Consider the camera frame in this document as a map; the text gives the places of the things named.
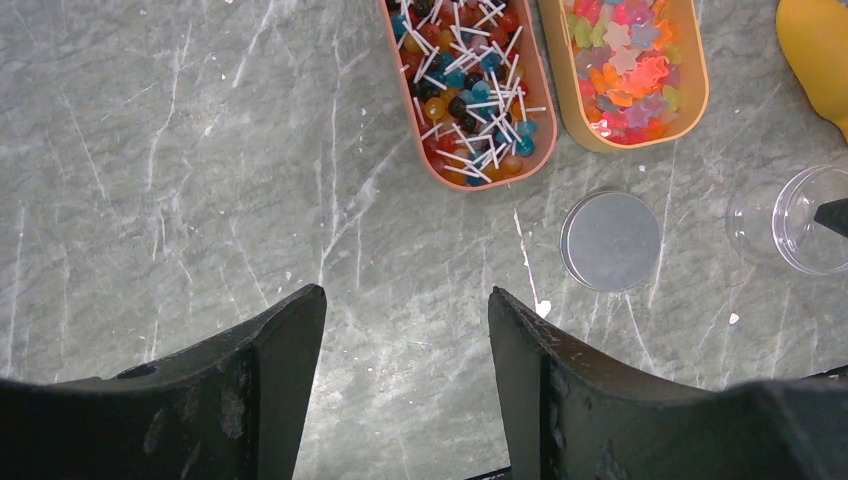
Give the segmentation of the pink oval lollipop tray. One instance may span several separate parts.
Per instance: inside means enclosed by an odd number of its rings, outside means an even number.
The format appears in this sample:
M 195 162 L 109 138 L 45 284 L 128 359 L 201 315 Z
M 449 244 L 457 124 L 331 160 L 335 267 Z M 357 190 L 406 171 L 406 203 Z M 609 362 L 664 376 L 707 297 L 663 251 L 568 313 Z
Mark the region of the pink oval lollipop tray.
M 525 179 L 558 136 L 526 1 L 378 2 L 414 144 L 444 185 Z

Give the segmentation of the clear plastic jar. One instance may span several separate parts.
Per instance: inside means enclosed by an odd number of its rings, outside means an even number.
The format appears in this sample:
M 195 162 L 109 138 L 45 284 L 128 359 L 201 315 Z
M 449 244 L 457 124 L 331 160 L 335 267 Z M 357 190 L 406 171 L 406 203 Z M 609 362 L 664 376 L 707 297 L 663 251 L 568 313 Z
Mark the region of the clear plastic jar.
M 807 275 L 847 272 L 847 238 L 816 224 L 817 207 L 847 198 L 847 167 L 817 165 L 758 174 L 734 188 L 725 231 L 744 259 Z

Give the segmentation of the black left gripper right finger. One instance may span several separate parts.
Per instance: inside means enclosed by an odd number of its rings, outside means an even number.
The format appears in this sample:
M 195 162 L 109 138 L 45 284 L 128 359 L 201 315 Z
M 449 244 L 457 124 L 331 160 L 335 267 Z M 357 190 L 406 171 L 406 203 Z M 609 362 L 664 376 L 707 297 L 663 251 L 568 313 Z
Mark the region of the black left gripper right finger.
M 678 384 L 495 288 L 488 323 L 514 479 L 843 479 L 847 372 Z

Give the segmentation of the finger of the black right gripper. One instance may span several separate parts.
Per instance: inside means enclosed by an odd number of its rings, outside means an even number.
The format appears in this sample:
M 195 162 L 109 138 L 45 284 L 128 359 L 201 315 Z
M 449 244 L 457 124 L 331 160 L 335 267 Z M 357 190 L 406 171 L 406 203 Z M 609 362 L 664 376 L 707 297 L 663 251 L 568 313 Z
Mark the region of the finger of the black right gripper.
M 848 238 L 848 199 L 842 198 L 819 205 L 813 221 L 843 238 Z

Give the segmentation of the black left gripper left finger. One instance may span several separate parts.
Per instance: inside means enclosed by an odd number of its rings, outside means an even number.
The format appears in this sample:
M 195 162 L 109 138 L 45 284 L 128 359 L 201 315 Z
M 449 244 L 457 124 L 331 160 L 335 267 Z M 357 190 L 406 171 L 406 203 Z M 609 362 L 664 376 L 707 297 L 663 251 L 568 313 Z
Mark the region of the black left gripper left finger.
M 254 318 L 110 379 L 1 384 L 5 479 L 289 479 L 327 298 Z

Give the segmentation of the yellow oval gummy tray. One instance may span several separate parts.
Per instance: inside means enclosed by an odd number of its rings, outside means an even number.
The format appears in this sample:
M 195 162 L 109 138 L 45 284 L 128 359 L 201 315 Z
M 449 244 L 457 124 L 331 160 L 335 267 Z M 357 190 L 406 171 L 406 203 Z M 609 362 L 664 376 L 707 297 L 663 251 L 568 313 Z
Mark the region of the yellow oval gummy tray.
M 691 1 L 542 1 L 563 122 L 614 152 L 677 140 L 703 116 L 709 82 Z

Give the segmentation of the yellow plastic scoop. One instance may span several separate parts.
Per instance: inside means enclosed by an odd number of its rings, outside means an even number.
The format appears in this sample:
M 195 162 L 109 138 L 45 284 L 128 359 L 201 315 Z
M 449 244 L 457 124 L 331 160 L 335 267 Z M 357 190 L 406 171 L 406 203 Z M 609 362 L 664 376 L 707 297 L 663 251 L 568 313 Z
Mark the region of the yellow plastic scoop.
M 847 134 L 847 4 L 831 0 L 782 0 L 777 38 L 809 103 Z

